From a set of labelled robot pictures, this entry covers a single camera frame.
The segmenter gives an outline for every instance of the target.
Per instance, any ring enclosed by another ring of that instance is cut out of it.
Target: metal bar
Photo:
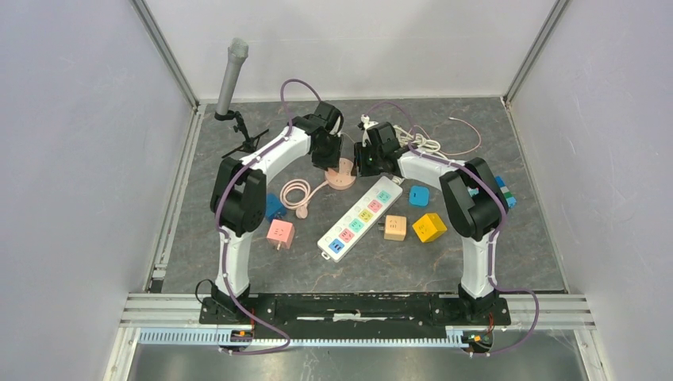
[[[169,345],[223,345],[223,346],[276,346],[284,344],[284,339],[254,339],[242,341],[233,335],[233,329],[223,328],[143,328],[139,344]],[[424,339],[307,339],[291,340],[291,347],[428,347],[428,348],[466,348],[460,338],[463,331],[447,329],[445,338]]]
[[[537,57],[540,55],[540,51],[547,43],[549,35],[552,33],[552,30],[554,30],[554,28],[556,27],[557,21],[565,11],[566,6],[568,5],[569,2],[570,0],[556,0],[556,2],[554,3],[554,6],[552,7],[552,10],[549,12],[547,19],[544,20],[544,24],[542,25],[540,32],[537,34],[537,37],[535,37],[533,46],[530,47],[528,54],[524,58],[524,62],[521,64],[521,67],[519,67],[519,71],[517,71],[517,74],[514,76],[512,84],[510,84],[510,88],[507,89],[507,92],[503,97],[505,103],[509,104],[512,102],[512,99],[514,99],[514,96],[519,91],[521,84],[523,83],[525,77],[528,75],[530,68],[537,60]]]
[[[455,295],[444,295],[454,298]],[[500,329],[528,329],[533,323],[535,305],[528,295],[505,295],[512,325]],[[536,329],[595,329],[594,318],[583,295],[540,294],[540,316]],[[122,327],[206,328],[198,324],[201,305],[190,294],[130,294],[121,315]],[[229,325],[247,329],[249,325]],[[484,329],[453,326],[452,329]]]
[[[596,331],[576,330],[575,339],[589,381],[607,381],[609,377],[596,349]]]
[[[117,337],[114,339],[112,353],[103,376],[104,381],[124,381],[129,377],[138,337],[140,337],[140,329],[138,328],[119,328],[117,330]]]
[[[148,279],[145,283],[145,290],[150,286],[153,279],[162,279],[165,275],[165,267],[168,264],[168,259],[171,255],[171,248],[173,245],[173,238],[178,225],[180,210],[182,208],[187,182],[191,170],[191,164],[194,160],[194,153],[196,152],[196,144],[198,142],[198,135],[201,132],[201,124],[203,122],[203,113],[206,106],[199,106],[192,114],[189,129],[187,130],[187,138],[183,146],[183,153],[180,156],[178,169],[175,173],[175,181],[171,189],[171,196],[168,199],[166,213],[163,217],[159,240],[156,243],[154,251],[154,260],[148,272]]]
[[[191,90],[190,84],[187,82],[187,77],[184,75],[182,69],[180,69],[178,61],[175,59],[173,52],[171,52],[171,49],[168,47],[166,38],[163,36],[161,29],[159,29],[159,26],[156,24],[156,20],[154,19],[154,16],[152,16],[152,12],[150,11],[147,2],[145,0],[130,1],[133,5],[133,8],[138,13],[140,20],[143,21],[143,25],[147,29],[150,38],[152,38],[152,42],[159,51],[161,58],[163,58],[164,63],[166,63],[166,66],[168,66],[168,70],[171,72],[171,75],[173,75],[173,78],[178,83],[178,87],[180,87],[180,91],[182,91],[185,99],[193,108],[198,107],[198,98],[196,97],[196,94],[194,94],[194,91]]]

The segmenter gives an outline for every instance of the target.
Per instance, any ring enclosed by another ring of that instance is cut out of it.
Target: pink cable
[[[457,118],[457,117],[448,117],[448,118],[449,118],[450,120],[452,120],[452,121],[461,121],[461,122],[463,122],[464,124],[470,126],[470,128],[473,129],[473,130],[475,131],[475,133],[477,134],[477,137],[479,138],[479,142],[477,142],[477,144],[476,144],[474,147],[468,149],[467,151],[458,152],[458,153],[446,153],[446,152],[444,152],[444,151],[438,151],[439,153],[441,153],[441,154],[443,154],[443,155],[445,155],[445,156],[460,156],[460,155],[465,155],[466,153],[473,152],[474,150],[476,150],[477,148],[479,148],[479,147],[482,146],[482,134],[479,133],[479,131],[477,130],[476,127],[474,127],[474,126],[471,125],[470,123],[464,121],[463,119],[459,119],[459,118]],[[421,129],[421,131],[423,131],[423,133],[425,134],[426,137],[428,137],[428,139],[431,139],[431,138],[430,138],[430,134],[429,134],[427,131],[425,131],[425,129],[423,129],[423,127],[421,127],[421,126],[419,126],[419,125],[414,125],[413,127],[418,127],[419,129]],[[407,132],[413,136],[413,128],[410,129],[410,130],[407,131]]]
[[[342,132],[342,133],[339,133],[339,134],[341,134],[341,135],[345,135],[348,139],[350,139],[350,140],[353,142],[353,144],[356,143],[356,141],[353,140],[353,138],[352,138],[350,135],[348,135],[347,133],[343,133],[343,132]]]
[[[313,195],[322,187],[327,185],[327,181],[324,181],[322,184],[318,185],[313,191],[311,191],[311,186],[309,182],[304,179],[292,179],[288,181],[283,188],[280,190],[280,202],[289,210],[296,210],[302,206],[308,206],[310,199]],[[304,198],[297,202],[290,202],[287,200],[287,195],[291,191],[302,191],[304,192]]]

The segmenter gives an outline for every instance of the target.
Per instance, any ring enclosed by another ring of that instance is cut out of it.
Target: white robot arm
[[[462,160],[451,160],[453,163],[465,165]],[[448,172],[456,171],[457,167],[439,164],[412,152],[402,154],[398,160],[400,172],[405,179],[417,180],[442,191],[440,177]],[[494,269],[489,271],[488,244],[489,234],[477,241],[472,237],[461,237],[463,240],[463,277],[461,287],[472,297],[482,298],[493,292],[488,275],[495,283]],[[490,243],[495,250],[495,239]]]
[[[220,257],[216,279],[217,287],[223,292],[229,293],[225,281],[229,282],[234,297],[249,290],[248,258],[252,232],[263,218],[267,183],[298,157],[309,153],[312,154],[313,163],[317,167],[325,165],[338,167],[341,146],[338,131],[340,123],[343,123],[343,117],[338,110],[336,113],[326,111],[329,108],[336,110],[333,106],[321,102],[315,114],[293,120],[295,127],[289,136],[286,127],[278,137],[257,152],[240,161],[225,159],[222,162],[211,199],[213,211],[220,201],[222,189],[229,183],[234,171],[255,161],[246,172],[244,181],[237,185],[244,185],[247,188],[256,181],[256,185],[252,186],[254,189],[248,192],[248,197],[246,197],[248,189],[245,189],[243,193],[238,191],[233,197],[229,196],[225,200],[221,225],[226,234],[220,234],[220,249],[225,255]],[[313,126],[310,123],[306,124],[307,121],[318,121],[319,126],[317,127],[315,123]],[[459,285],[459,295],[468,299],[472,305],[497,298],[496,291],[489,282],[489,278],[493,282],[495,279],[494,261],[489,259],[488,248],[490,245],[494,251],[497,233],[493,232],[500,222],[501,213],[485,192],[480,192],[479,197],[471,198],[467,185],[474,188],[481,186],[463,176],[464,174],[456,173],[459,167],[469,168],[469,171],[475,173],[506,206],[486,162],[476,158],[467,162],[454,160],[449,164],[441,164],[423,155],[419,156],[410,152],[408,148],[400,147],[394,138],[394,130],[390,123],[372,124],[365,134],[363,139],[365,144],[355,144],[355,163],[359,175],[380,175],[387,172],[406,179],[418,180],[440,190],[447,204],[452,226],[463,240],[463,277]],[[263,156],[260,155],[260,152],[265,152],[274,144],[277,144],[274,149]]]
[[[285,167],[290,165],[296,159],[305,156],[309,153],[311,148],[311,136],[307,135],[301,129],[294,129],[289,137],[287,135],[288,127],[285,127],[280,135],[274,140],[264,145],[260,150],[251,155],[241,159],[243,165],[255,160],[250,168],[252,170],[261,170],[266,175],[266,184],[268,185],[278,173]],[[272,149],[268,154],[264,155],[261,160],[258,160],[259,152],[263,152],[273,144],[277,144],[278,140],[284,140],[276,148]],[[227,288],[224,284],[225,277],[222,273],[224,268],[222,260],[226,260],[226,269],[228,272],[229,284],[234,292],[234,296],[242,294],[250,285],[248,278],[248,258],[250,257],[250,244],[252,242],[253,232],[246,232],[240,236],[236,235],[234,230],[222,226],[227,231],[229,238],[225,234],[220,233],[220,252],[224,251],[224,245],[227,244],[226,258],[220,256],[220,266],[215,279],[215,285],[226,292]]]

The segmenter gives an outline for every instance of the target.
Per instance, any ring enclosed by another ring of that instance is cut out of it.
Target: power strip
[[[322,257],[339,262],[401,195],[402,188],[382,176],[317,242]]]

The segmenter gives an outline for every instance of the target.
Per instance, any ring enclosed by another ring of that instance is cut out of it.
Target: white wall
[[[190,108],[127,1],[0,2],[0,378],[100,379]]]
[[[250,58],[234,97],[272,100],[290,77],[326,98],[502,95],[553,3],[148,0],[199,98],[217,98],[242,37]]]
[[[617,380],[670,379],[670,2],[573,2],[513,102],[569,282]]]

